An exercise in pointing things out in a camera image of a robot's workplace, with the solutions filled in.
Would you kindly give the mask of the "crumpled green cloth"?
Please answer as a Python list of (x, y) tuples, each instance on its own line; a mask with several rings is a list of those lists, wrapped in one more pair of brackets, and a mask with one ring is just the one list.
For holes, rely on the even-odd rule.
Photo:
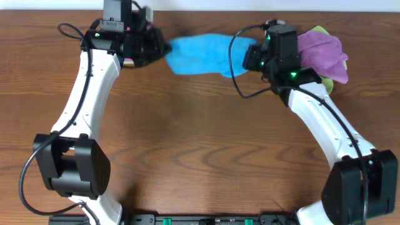
[(330, 94), (334, 81), (346, 84), (348, 82), (348, 55), (343, 52), (340, 40), (331, 36), (323, 27), (316, 26), (310, 30), (312, 37), (322, 38), (322, 43), (311, 48), (309, 62), (311, 67), (322, 78), (322, 84)]

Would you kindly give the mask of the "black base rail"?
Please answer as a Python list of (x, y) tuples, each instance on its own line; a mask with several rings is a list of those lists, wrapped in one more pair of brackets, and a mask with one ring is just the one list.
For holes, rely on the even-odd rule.
[(296, 216), (262, 214), (260, 216), (155, 216), (137, 214), (120, 224), (130, 225), (297, 225)]

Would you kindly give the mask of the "folded purple cloth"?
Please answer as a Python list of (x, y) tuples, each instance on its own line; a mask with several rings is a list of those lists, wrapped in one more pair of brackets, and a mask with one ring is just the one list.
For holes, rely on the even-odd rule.
[(131, 58), (125, 58), (123, 62), (124, 67), (135, 67), (135, 63)]

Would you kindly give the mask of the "crumpled purple cloth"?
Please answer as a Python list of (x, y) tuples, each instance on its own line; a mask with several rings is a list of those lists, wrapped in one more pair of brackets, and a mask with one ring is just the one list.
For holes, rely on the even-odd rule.
[(302, 67), (310, 67), (318, 75), (342, 84), (348, 82), (348, 55), (336, 36), (308, 31), (297, 37), (297, 45)]

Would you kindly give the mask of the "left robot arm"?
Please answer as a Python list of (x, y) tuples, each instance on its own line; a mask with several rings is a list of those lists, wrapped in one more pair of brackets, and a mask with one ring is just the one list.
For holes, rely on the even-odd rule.
[(84, 211), (89, 224), (119, 224), (123, 208), (108, 189), (111, 163), (98, 144), (110, 90), (125, 64), (141, 68), (171, 46), (136, 1), (105, 1), (101, 19), (79, 32), (80, 65), (67, 104), (49, 134), (38, 134), (32, 158), (45, 187)]

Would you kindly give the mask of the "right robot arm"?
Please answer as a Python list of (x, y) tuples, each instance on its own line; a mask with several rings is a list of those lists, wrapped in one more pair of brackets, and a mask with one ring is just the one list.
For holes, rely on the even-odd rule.
[(321, 77), (301, 65), (296, 29), (272, 20), (259, 26), (263, 44), (249, 47), (243, 66), (259, 71), (270, 90), (297, 114), (316, 139), (331, 172), (321, 199), (297, 211), (299, 224), (365, 224), (394, 211), (398, 160), (378, 151), (347, 121)]

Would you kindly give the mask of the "blue microfiber cloth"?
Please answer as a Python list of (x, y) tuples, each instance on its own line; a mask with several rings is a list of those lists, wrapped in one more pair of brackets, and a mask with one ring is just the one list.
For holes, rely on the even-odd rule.
[(223, 34), (200, 34), (179, 37), (170, 42), (172, 51), (166, 61), (172, 72), (188, 76), (219, 73), (225, 78), (240, 76), (247, 72), (243, 61), (248, 47), (256, 40), (237, 37), (231, 43), (232, 36)]

